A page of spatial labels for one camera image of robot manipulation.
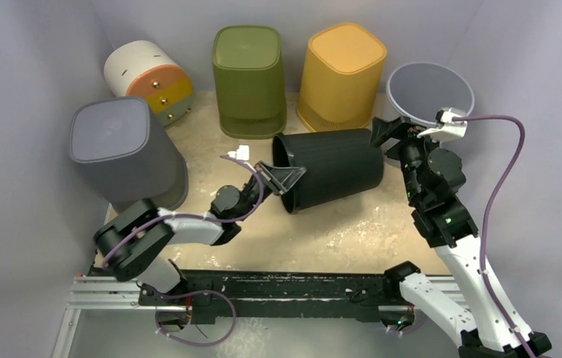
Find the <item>light grey round bin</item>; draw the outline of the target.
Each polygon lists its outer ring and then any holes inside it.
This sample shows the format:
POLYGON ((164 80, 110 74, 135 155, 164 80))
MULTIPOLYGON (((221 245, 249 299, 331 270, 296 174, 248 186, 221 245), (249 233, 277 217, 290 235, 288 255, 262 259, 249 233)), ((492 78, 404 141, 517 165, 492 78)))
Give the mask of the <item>light grey round bin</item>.
POLYGON ((429 62, 407 63, 396 68, 387 79, 386 96, 385 121, 404 116, 427 128, 436 125, 437 112, 444 107, 456 108, 466 115, 475 107, 472 87, 462 76, 429 62))

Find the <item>black round bin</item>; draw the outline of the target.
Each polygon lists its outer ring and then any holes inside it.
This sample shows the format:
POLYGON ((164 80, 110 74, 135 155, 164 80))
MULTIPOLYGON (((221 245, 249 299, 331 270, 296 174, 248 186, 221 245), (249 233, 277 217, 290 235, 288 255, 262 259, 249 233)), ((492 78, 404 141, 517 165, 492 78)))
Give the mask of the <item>black round bin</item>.
POLYGON ((275 135, 273 165, 306 169, 281 196, 284 209, 296 214, 377 187, 384 176, 384 160, 370 138, 366 128, 275 135))

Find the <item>orange plastic mesh basket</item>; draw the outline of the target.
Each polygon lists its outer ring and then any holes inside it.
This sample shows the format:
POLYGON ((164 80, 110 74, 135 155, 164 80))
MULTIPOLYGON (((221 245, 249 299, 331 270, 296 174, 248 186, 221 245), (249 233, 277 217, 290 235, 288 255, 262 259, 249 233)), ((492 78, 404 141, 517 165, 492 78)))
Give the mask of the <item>orange plastic mesh basket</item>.
POLYGON ((365 128, 380 86, 386 46, 363 26, 345 22, 307 43, 296 114, 315 132, 365 128))

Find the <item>green slotted plastic basket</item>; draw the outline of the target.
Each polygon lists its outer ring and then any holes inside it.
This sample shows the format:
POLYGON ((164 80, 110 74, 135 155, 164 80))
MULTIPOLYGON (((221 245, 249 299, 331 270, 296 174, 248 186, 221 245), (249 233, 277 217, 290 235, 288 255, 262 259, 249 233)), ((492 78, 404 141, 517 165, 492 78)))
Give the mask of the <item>green slotted plastic basket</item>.
POLYGON ((284 130, 287 103, 280 34, 263 25, 232 25, 218 31, 212 66, 224 134, 268 139, 284 130))

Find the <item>grey plastic basket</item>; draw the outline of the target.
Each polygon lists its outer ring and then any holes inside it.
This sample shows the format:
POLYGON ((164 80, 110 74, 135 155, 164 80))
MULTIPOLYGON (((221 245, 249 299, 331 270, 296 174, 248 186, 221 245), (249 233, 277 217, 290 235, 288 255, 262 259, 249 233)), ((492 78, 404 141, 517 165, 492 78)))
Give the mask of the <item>grey plastic basket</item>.
POLYGON ((117 213, 146 198, 167 209, 187 198, 184 156, 141 97, 80 107, 72 117, 68 154, 117 213))

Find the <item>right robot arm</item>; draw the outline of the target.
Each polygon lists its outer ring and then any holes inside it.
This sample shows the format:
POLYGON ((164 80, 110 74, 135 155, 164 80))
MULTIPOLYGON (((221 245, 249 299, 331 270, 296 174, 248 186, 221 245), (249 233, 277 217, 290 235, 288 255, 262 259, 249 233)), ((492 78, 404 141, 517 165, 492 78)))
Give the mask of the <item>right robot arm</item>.
POLYGON ((446 333, 459 357, 543 357, 552 349, 545 333, 525 322, 508 299, 486 255, 486 241, 457 197, 465 184, 462 160, 403 119, 372 120, 371 144, 397 143, 388 158, 400 163, 416 229, 454 278, 466 306, 433 286, 410 262, 384 273, 385 298, 421 309, 446 333))

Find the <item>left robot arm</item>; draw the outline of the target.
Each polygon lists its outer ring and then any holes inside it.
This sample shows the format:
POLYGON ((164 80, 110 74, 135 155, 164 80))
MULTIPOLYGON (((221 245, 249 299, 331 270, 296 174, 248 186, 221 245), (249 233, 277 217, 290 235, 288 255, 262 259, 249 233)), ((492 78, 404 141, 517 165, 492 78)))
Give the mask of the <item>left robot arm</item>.
POLYGON ((240 222, 270 195, 288 193, 307 172, 305 167, 277 167, 263 161, 236 163, 250 172, 248 182, 242 188, 221 186, 206 212, 169 210, 142 199, 97 230, 93 240, 103 256, 102 268, 119 282, 138 279, 169 305, 181 303, 187 294, 186 280, 174 262, 159 257, 160 252, 171 244, 230 242, 241 232, 240 222))

